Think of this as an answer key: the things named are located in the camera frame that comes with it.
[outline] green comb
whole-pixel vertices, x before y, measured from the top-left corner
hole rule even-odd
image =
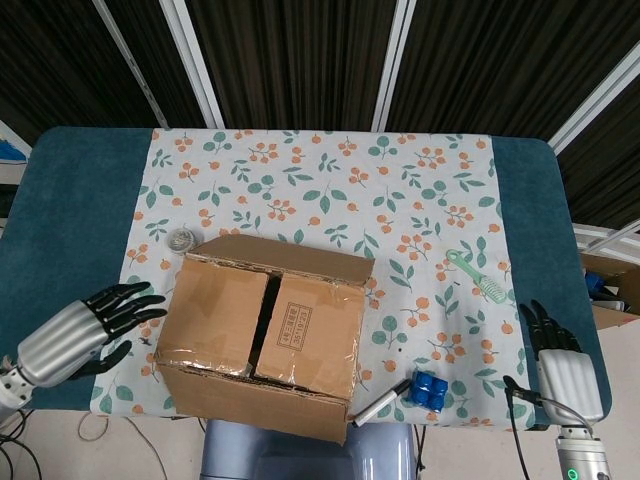
[[[463,272],[469,275],[473,282],[482,290],[487,297],[493,300],[495,303],[503,303],[507,299],[507,294],[502,289],[500,285],[498,285],[493,279],[487,277],[486,275],[481,274],[477,270],[469,265],[464,258],[462,258],[462,254],[457,250],[448,250],[447,258],[450,262],[453,262],[457,265]]]

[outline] wire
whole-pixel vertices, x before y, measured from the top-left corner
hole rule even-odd
[[[9,480],[13,480],[13,462],[11,461],[11,457],[2,447],[0,447],[0,453],[2,453],[2,455],[4,455],[4,458],[7,459],[7,463],[9,464]]]
[[[518,458],[520,459],[520,466],[522,466],[522,473],[525,480],[529,480],[529,472],[527,472],[527,466],[524,463],[524,457],[522,456],[522,447],[520,446],[520,439],[518,438],[518,430],[516,429],[516,419],[513,414],[513,392],[505,390],[507,395],[507,405],[509,407],[509,418],[511,418],[511,430],[513,430],[513,438],[516,441],[516,449],[518,450]]]
[[[418,474],[427,468],[424,463],[422,463],[422,450],[424,448],[424,438],[427,434],[427,426],[422,426],[422,438],[418,435],[418,427],[416,425],[413,426],[413,431],[416,434],[416,444],[418,446],[418,458],[416,459],[416,478],[418,478]]]
[[[578,420],[584,426],[584,428],[586,428],[589,431],[589,435],[591,435],[591,438],[593,438],[593,427],[591,427],[591,424],[589,424],[589,422],[587,422],[587,420],[578,412],[576,412],[573,408],[567,407],[564,403],[560,403],[551,398],[540,397],[540,400],[542,400],[543,402],[550,403],[554,407],[559,408],[560,410],[564,410],[565,412],[568,412],[571,415],[573,415],[576,418],[576,420]]]
[[[96,440],[100,440],[102,437],[104,437],[104,434],[107,433],[107,430],[109,429],[109,417],[104,417],[105,419],[104,429],[102,430],[102,432],[100,432],[100,434],[97,437],[83,436],[82,433],[80,433],[80,429],[82,428],[82,424],[84,423],[84,421],[87,419],[89,415],[91,415],[91,412],[85,413],[80,419],[80,421],[78,422],[78,430],[77,430],[78,438],[83,442],[95,442]]]
[[[42,480],[42,470],[40,470],[40,463],[38,463],[38,459],[36,458],[35,454],[29,447],[27,447],[20,440],[16,440],[15,438],[9,437],[8,435],[0,435],[0,440],[2,440],[2,443],[10,442],[10,443],[15,443],[19,447],[22,447],[23,450],[25,450],[33,459],[33,463],[35,464],[36,470],[38,471],[38,479]]]
[[[160,464],[160,468],[162,469],[162,475],[164,475],[164,480],[169,480],[169,477],[167,477],[167,472],[164,469],[164,464],[162,463],[162,459],[160,458],[160,455],[158,454],[156,447],[153,446],[153,443],[151,443],[151,441],[144,435],[144,433],[142,433],[142,431],[140,431],[138,426],[135,423],[133,423],[133,421],[130,418],[125,417],[125,420],[131,424],[131,426],[136,430],[136,432],[138,432],[138,435],[140,435],[142,439],[146,442],[146,444],[149,445],[149,448],[153,451],[153,454],[156,456],[156,459]]]

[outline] green leaf pattern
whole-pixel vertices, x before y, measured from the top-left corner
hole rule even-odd
[[[352,413],[419,368],[450,382],[438,425],[468,425],[477,417],[507,428],[502,375],[527,386],[527,358],[514,320],[511,276],[497,268],[510,262],[491,138],[353,132],[348,139],[349,147],[339,148],[342,132],[154,131],[126,247],[139,255],[144,245],[144,258],[123,258],[120,281],[151,281],[144,293],[165,295],[167,302],[159,307],[166,308],[181,262],[169,255],[165,237],[183,226],[205,241],[246,233],[375,259],[358,355],[372,378],[369,392],[356,390]],[[252,154],[260,144],[261,153]],[[468,157],[464,168],[462,153]],[[187,163],[189,180],[179,177]],[[352,169],[360,172],[361,183],[350,180]],[[269,216],[274,206],[275,218]],[[445,213],[461,206],[473,216],[464,228],[451,225]],[[280,213],[286,213],[284,219]],[[491,224],[500,227],[497,232]],[[410,243],[403,243],[404,237]],[[411,247],[398,248],[402,245]],[[411,257],[414,247],[424,256]],[[472,294],[473,280],[454,265],[443,265],[451,248],[510,292],[509,302],[495,305]],[[436,278],[438,272],[446,274],[443,280]],[[424,318],[408,323],[402,310],[423,298],[429,301],[419,310]],[[505,321],[514,328],[510,335],[500,330]],[[133,344],[131,355],[96,378],[93,411],[175,414],[173,397],[153,363],[160,332],[154,325],[148,324],[144,336],[144,329],[134,329],[123,337]],[[466,353],[454,364],[432,358],[426,348],[439,332],[462,336]],[[491,365],[483,364],[483,339],[499,352]],[[103,355],[113,348],[107,345]],[[426,413],[403,397],[376,418],[424,423]],[[517,413],[519,428],[535,420],[525,405]]]

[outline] black curtain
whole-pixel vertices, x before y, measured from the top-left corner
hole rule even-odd
[[[395,0],[191,0],[229,128],[370,130]]]
[[[418,0],[387,130],[549,140],[638,40],[636,0]]]
[[[157,125],[87,0],[0,3],[0,117],[31,144],[57,125]]]
[[[200,107],[158,0],[106,3],[169,126],[204,128]]]
[[[558,156],[576,223],[619,229],[640,218],[640,79]]]

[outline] table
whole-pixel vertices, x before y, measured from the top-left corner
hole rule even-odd
[[[149,129],[65,127],[41,137],[0,240],[2,352],[15,355],[57,310],[118,281],[150,140]],[[538,140],[492,141],[517,301],[538,299],[576,334],[608,413],[611,392],[555,157]],[[524,340],[535,389],[526,330]],[[38,391],[33,406],[86,409],[92,385],[87,378]],[[537,412],[536,422],[545,421]]]

